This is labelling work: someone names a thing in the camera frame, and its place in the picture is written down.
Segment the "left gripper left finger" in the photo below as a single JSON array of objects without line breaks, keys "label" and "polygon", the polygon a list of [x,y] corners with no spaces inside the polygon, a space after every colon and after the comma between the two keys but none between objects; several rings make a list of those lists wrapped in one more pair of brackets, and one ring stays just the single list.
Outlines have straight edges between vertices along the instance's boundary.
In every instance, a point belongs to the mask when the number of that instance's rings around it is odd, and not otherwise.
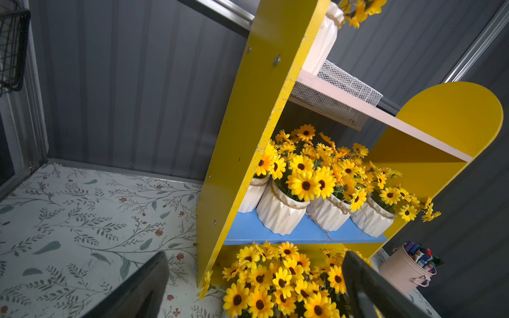
[{"label": "left gripper left finger", "polygon": [[168,279],[166,255],[158,252],[84,316],[157,317]]}]

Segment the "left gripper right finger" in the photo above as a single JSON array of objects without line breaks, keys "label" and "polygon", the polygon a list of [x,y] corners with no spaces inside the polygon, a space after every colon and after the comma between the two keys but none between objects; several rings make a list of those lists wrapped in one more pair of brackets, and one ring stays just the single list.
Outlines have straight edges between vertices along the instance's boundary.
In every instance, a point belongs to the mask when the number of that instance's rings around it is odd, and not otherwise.
[{"label": "left gripper right finger", "polygon": [[342,271],[354,317],[377,317],[378,311],[383,317],[429,316],[353,251],[346,252]]}]

